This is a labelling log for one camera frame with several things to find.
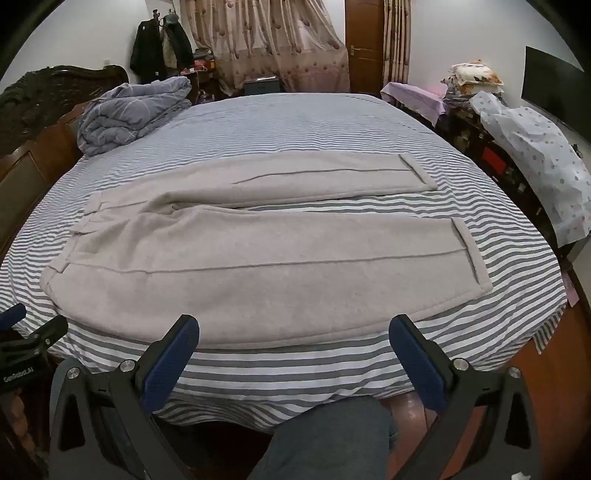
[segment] pant leg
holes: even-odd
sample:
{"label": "pant leg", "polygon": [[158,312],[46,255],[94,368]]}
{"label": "pant leg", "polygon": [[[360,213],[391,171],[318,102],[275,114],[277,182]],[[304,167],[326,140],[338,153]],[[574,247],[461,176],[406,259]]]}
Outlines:
{"label": "pant leg", "polygon": [[320,405],[277,427],[248,480],[385,480],[396,434],[375,398]]}

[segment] pink patterned curtain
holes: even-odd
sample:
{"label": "pink patterned curtain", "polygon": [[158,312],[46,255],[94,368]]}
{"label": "pink patterned curtain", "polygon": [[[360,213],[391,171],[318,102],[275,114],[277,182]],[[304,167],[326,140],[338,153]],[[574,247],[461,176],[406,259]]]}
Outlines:
{"label": "pink patterned curtain", "polygon": [[384,0],[384,82],[406,83],[410,61],[410,0]]}
{"label": "pink patterned curtain", "polygon": [[227,94],[278,75],[291,92],[348,92],[347,50],[322,0],[185,0],[191,33],[213,50]]}

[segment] wooden headboard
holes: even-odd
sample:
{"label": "wooden headboard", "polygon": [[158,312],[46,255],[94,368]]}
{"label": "wooden headboard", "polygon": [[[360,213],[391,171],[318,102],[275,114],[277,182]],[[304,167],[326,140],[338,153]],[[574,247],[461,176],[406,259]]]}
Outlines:
{"label": "wooden headboard", "polygon": [[0,95],[0,263],[35,206],[81,158],[84,104],[127,80],[119,66],[59,66],[29,72]]}
{"label": "wooden headboard", "polygon": [[102,70],[59,65],[26,73],[0,94],[0,157],[33,140],[77,104],[127,81],[118,65]]}

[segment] television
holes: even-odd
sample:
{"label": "television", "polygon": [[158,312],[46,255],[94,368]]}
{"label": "television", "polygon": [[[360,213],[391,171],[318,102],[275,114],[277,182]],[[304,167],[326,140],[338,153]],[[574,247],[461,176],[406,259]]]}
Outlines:
{"label": "television", "polygon": [[535,48],[525,48],[523,100],[591,143],[591,75]]}

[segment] black jacket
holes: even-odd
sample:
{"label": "black jacket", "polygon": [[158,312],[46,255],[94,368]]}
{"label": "black jacket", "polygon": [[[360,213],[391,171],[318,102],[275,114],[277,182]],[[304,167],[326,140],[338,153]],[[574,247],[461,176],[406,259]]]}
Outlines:
{"label": "black jacket", "polygon": [[129,66],[139,77],[140,83],[166,79],[166,66],[157,20],[146,20],[139,24]]}
{"label": "black jacket", "polygon": [[163,29],[166,33],[170,46],[173,48],[174,56],[177,57],[178,66],[182,69],[193,66],[193,49],[187,34],[178,21],[167,21],[169,15],[164,19]]}

